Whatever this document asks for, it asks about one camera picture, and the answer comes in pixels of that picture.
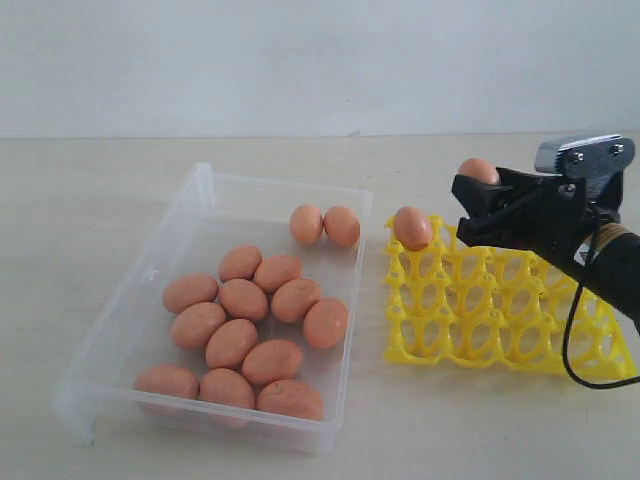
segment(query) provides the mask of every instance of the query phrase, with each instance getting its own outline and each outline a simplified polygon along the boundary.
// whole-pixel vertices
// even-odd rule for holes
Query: screw
[[[609,154],[613,155],[614,157],[617,157],[623,151],[624,151],[624,145],[621,145],[620,143],[616,143],[615,145],[611,145],[611,147],[609,148]]]

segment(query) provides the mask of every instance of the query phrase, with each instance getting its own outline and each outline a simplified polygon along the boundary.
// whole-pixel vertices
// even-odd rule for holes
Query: robotic arm
[[[497,168],[496,185],[455,176],[452,193],[467,211],[458,238],[468,246],[532,250],[578,281],[563,342],[569,375],[595,389],[640,377],[593,384],[568,361],[568,340],[582,288],[627,315],[640,334],[640,237],[620,224],[623,171],[635,145],[620,135],[570,137],[543,143],[532,175]]]

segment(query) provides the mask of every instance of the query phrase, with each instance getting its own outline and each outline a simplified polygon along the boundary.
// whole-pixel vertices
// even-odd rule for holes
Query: white wall
[[[639,40],[637,0],[0,0],[0,136],[638,130]]]

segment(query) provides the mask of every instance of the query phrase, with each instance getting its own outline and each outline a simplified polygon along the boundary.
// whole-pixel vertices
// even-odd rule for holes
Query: table
[[[630,134],[640,143],[640,133]],[[382,359],[384,222],[404,204],[455,221],[458,164],[483,156],[531,170],[560,135],[336,139],[0,141],[0,469],[7,479],[632,478],[640,388],[592,392],[568,379]],[[345,424],[309,455],[100,419],[78,447],[50,390],[195,162],[217,171],[374,192]],[[626,226],[640,231],[640,165],[625,174]],[[640,340],[620,318],[636,358]]]

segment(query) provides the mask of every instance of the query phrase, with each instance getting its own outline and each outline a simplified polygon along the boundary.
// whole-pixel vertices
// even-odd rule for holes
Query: egg holder slot
[[[385,359],[462,367],[502,364],[510,370],[564,375],[561,345],[576,282],[532,252],[466,247],[456,227],[429,217],[431,244],[406,250],[393,234],[385,283],[390,322]],[[613,308],[584,290],[570,337],[578,374],[617,380],[636,367]]]

